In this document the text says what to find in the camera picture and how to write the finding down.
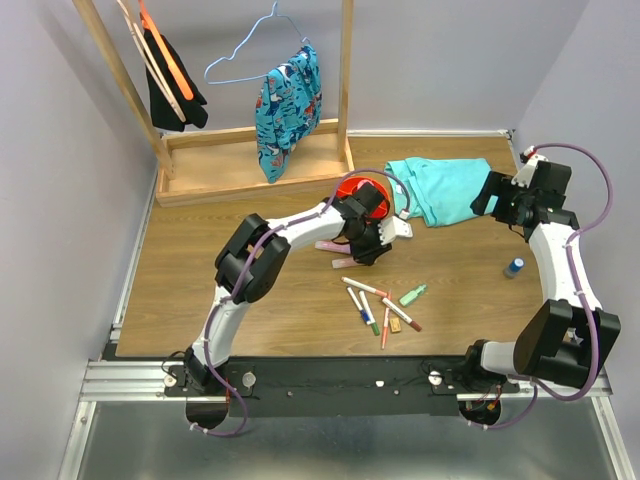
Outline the yellow pink highlighter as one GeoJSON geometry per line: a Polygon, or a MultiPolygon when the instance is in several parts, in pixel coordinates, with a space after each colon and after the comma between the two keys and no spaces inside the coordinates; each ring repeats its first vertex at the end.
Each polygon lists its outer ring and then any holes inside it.
{"type": "Polygon", "coordinates": [[[332,267],[334,269],[343,269],[357,266],[358,263],[351,257],[349,258],[340,258],[332,261],[332,267]]]}

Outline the white marker red cap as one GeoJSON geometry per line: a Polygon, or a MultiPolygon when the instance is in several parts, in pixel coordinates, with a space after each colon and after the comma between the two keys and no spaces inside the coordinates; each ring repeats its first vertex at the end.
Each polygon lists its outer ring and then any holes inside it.
{"type": "Polygon", "coordinates": [[[362,282],[356,281],[356,280],[351,279],[351,278],[349,278],[349,277],[344,277],[344,276],[343,276],[343,277],[341,277],[341,281],[342,281],[343,283],[345,283],[345,284],[347,284],[347,285],[351,286],[351,287],[358,288],[358,289],[360,289],[360,290],[362,290],[362,291],[365,291],[365,292],[368,292],[368,293],[371,293],[371,294],[377,295],[377,296],[379,296],[379,297],[381,297],[381,298],[386,298],[386,297],[388,297],[388,295],[389,295],[389,293],[388,293],[387,291],[380,290],[380,289],[378,289],[378,288],[376,288],[376,287],[373,287],[373,286],[367,285],[367,284],[365,284],[365,283],[362,283],[362,282]]]}

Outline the white marker maroon cap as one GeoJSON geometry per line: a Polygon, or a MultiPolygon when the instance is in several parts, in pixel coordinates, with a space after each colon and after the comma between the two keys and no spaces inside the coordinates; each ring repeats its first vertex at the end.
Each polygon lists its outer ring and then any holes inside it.
{"type": "Polygon", "coordinates": [[[382,298],[382,302],[415,331],[420,332],[422,330],[422,327],[408,314],[406,314],[398,305],[396,305],[390,298],[382,298]]]}

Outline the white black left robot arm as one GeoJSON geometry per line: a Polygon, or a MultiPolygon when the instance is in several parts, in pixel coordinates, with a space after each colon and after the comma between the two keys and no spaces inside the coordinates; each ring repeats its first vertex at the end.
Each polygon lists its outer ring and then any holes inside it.
{"type": "Polygon", "coordinates": [[[391,244],[382,239],[382,220],[373,213],[387,205],[371,183],[351,195],[330,197],[313,208],[284,218],[247,216],[215,260],[214,299],[199,337],[184,354],[188,384],[201,395],[214,393],[222,380],[240,323],[249,306],[274,286],[292,252],[317,241],[343,238],[358,265],[371,266],[391,244]]]}

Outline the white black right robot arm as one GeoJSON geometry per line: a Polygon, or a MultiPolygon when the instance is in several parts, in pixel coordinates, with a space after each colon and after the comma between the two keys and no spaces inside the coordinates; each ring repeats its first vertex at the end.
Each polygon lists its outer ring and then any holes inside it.
{"type": "Polygon", "coordinates": [[[543,303],[514,342],[476,341],[460,367],[460,379],[480,392],[496,375],[530,377],[580,392],[590,388],[621,330],[618,316],[602,308],[580,258],[580,228],[564,209],[568,166],[540,155],[516,175],[492,171],[472,201],[474,214],[488,212],[519,226],[534,254],[543,303]]]}

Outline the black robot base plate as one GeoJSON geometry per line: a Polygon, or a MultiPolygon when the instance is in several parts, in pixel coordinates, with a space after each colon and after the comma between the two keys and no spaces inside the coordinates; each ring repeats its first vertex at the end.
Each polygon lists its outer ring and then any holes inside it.
{"type": "Polygon", "coordinates": [[[165,394],[197,401],[219,397],[239,417],[337,417],[428,414],[455,416],[464,395],[490,398],[518,387],[484,373],[462,355],[240,357],[219,367],[238,398],[185,362],[170,366],[165,394]]]}

